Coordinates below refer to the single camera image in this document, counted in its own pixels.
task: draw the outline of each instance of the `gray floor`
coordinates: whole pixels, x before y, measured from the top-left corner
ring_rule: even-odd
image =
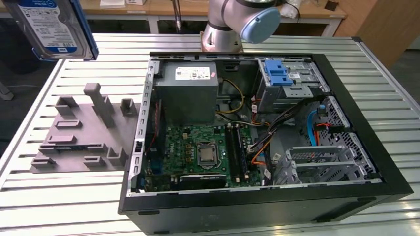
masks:
[[[15,75],[4,64],[0,63],[0,81],[7,86],[43,86],[53,66],[55,63],[43,62],[36,72],[27,75]],[[407,51],[389,71],[415,100],[420,102],[420,50]],[[40,88],[36,87],[12,87],[9,89],[15,93],[15,99],[12,101],[0,100],[0,139],[12,139],[40,92]],[[0,142],[0,156],[7,145],[7,142]]]
[[[420,50],[407,50],[389,72],[420,103]]]

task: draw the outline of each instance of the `white label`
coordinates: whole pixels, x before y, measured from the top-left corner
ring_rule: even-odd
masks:
[[[269,173],[268,169],[264,170],[264,175],[271,180],[271,173]]]
[[[145,14],[145,11],[127,11],[127,13],[133,13],[133,14]]]
[[[145,0],[125,0],[127,4],[143,5]]]
[[[273,161],[279,161],[280,158],[281,158],[281,155],[276,153],[275,156],[272,157],[272,160]]]
[[[289,74],[289,78],[300,79],[299,73],[291,73],[291,74]]]
[[[255,104],[251,105],[251,109],[252,109],[252,112],[253,112],[253,113],[257,112],[257,106],[256,106]]]
[[[56,147],[55,149],[56,149],[56,150],[72,150],[71,147]]]
[[[67,25],[59,21],[59,7],[19,7],[44,47],[53,52],[68,52],[64,48],[77,46]]]
[[[209,67],[179,67],[175,70],[176,80],[209,80],[211,68]]]

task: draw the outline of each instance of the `blue drive bay latch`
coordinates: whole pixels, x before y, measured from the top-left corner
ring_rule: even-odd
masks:
[[[280,60],[267,60],[265,62],[265,72],[271,78],[271,85],[273,86],[291,86],[293,80],[289,79],[288,69],[283,65]]]

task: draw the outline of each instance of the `metal slatted table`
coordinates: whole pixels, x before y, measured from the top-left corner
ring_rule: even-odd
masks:
[[[197,35],[96,34],[97,61],[60,60],[0,160],[0,234],[143,235],[117,215],[123,172],[29,173],[57,113],[60,95],[88,103],[87,82],[100,82],[111,102],[140,102],[151,51],[199,51]],[[419,235],[420,109],[363,43],[351,38],[272,37],[245,52],[321,53],[349,90],[415,194],[341,222],[248,228],[200,235]]]

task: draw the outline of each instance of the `hard drive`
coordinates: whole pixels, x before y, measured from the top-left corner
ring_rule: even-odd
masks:
[[[41,60],[99,54],[79,0],[3,0]]]

